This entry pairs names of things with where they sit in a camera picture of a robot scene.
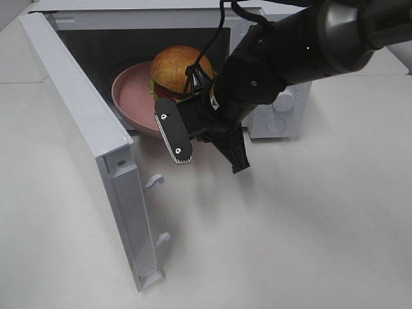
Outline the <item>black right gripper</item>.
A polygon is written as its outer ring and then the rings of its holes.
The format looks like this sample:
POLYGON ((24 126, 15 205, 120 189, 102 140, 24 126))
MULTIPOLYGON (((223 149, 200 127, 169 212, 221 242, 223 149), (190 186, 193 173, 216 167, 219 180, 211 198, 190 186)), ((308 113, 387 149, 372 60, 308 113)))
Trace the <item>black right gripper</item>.
POLYGON ((177 104, 159 98, 154 117, 171 158, 176 164, 192 160, 189 140, 212 141, 236 174, 250 167, 239 124, 258 104, 258 75, 223 72, 200 94, 177 104))

